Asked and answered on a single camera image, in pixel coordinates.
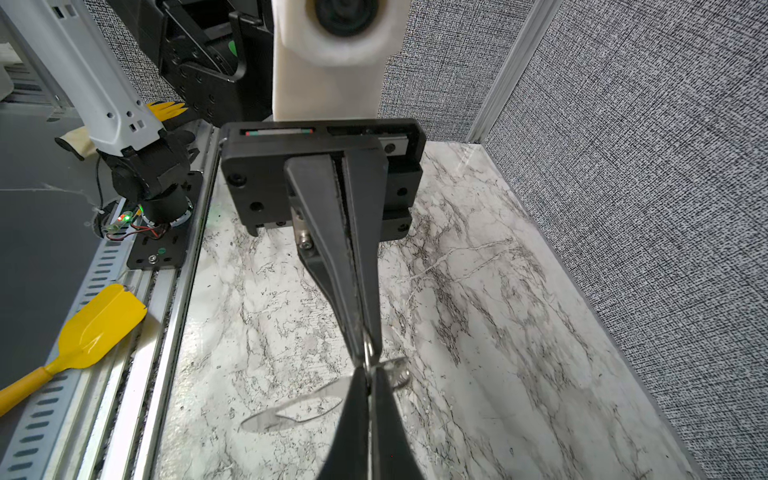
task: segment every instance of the wall corner trim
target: wall corner trim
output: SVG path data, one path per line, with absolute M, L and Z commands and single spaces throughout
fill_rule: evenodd
M 485 140 L 485 136 L 496 123 L 562 2 L 563 0 L 536 0 L 531 7 L 515 43 L 509 49 L 502 68 L 485 96 L 475 121 L 472 122 L 472 128 L 469 129 L 466 138 L 468 143 L 482 143 Z

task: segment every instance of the wire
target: wire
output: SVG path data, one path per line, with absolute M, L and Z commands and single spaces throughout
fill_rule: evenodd
M 98 177 L 98 165 L 101 163 L 101 155 L 96 159 L 96 188 L 98 188 L 98 209 L 104 212 L 104 193 L 101 191 L 101 180 Z
M 165 235 L 165 233 L 168 230 L 170 230 L 170 224 L 168 224 L 168 223 L 163 223 L 161 225 L 158 225 L 158 226 L 152 227 L 152 228 L 150 228 L 150 227 L 142 227 L 142 226 L 138 226 L 138 225 L 135 225 L 135 224 L 131 223 L 131 227 L 133 227 L 135 229 L 133 232 L 126 233 L 122 237 L 116 237 L 116 236 L 112 235 L 111 233 L 107 233 L 107 238 L 109 240 L 112 240 L 113 242 L 121 242 L 121 241 L 125 240 L 126 238 L 130 237 L 131 235 L 135 235 L 137 233 L 151 233 L 152 236 L 155 238 L 155 240 L 159 240 L 160 238 L 163 237 L 163 235 Z

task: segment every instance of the red wire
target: red wire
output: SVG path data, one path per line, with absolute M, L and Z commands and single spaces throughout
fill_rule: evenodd
M 121 242 L 121 241 L 125 240 L 126 238 L 130 237 L 131 235 L 135 235 L 136 233 L 142 233 L 142 232 L 152 232 L 152 235 L 155 238 L 159 238 L 159 235 L 157 235 L 157 232 L 154 230 L 154 228 L 150 228 L 150 227 L 136 227 L 133 224 L 131 224 L 131 226 L 133 228 L 135 228 L 136 230 L 133 231 L 133 232 L 130 232 L 130 233 L 126 233 L 125 235 L 123 235 L 122 237 L 119 237 L 119 238 L 113 237 L 111 233 L 107 233 L 107 238 L 109 240 L 112 240 L 113 242 Z

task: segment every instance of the gray surface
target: gray surface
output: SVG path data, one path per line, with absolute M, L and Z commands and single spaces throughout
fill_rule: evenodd
M 468 143 L 478 144 L 485 140 L 562 3 L 563 0 L 539 0 L 531 7 L 515 39 L 515 44 L 509 49 L 504 64 L 486 94 L 475 121 L 472 122 L 472 128 L 469 129 L 466 137 Z
M 85 225 L 98 201 L 94 164 L 53 141 L 81 125 L 0 111 L 0 388 L 43 364 L 98 246 Z M 101 166 L 110 200 L 115 193 Z M 0 457 L 22 410 L 0 417 Z
M 178 100 L 107 5 L 85 0 L 145 101 Z M 414 117 L 430 140 L 463 141 L 533 0 L 412 0 L 402 52 L 384 76 L 379 116 Z
M 768 472 L 767 22 L 566 0 L 485 143 L 711 478 Z

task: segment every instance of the black mounting plate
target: black mounting plate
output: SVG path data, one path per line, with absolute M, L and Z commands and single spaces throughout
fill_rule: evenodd
M 203 174 L 198 171 L 189 172 L 187 180 L 180 187 L 187 192 L 194 212 L 200 189 L 203 187 Z M 131 253 L 128 254 L 127 267 L 131 270 L 152 270 L 181 266 L 187 257 L 191 224 L 192 222 L 187 220 L 178 227 L 171 228 L 159 239 L 149 233 L 137 233 Z M 156 256 L 155 263 L 150 263 L 151 255 Z
M 225 124 L 221 137 L 221 170 L 240 222 L 251 235 L 262 227 L 291 224 L 286 160 L 342 155 L 362 137 L 377 137 L 389 160 L 381 241 L 408 234 L 426 143 L 416 120 L 236 122 Z
M 228 26 L 238 54 L 232 59 L 222 46 L 226 42 L 216 45 L 219 51 L 205 46 L 207 36 L 187 14 L 186 3 L 164 3 L 167 24 L 157 63 L 162 77 L 191 111 L 218 127 L 227 121 L 268 117 L 272 113 L 273 35 L 260 18 L 230 13 Z

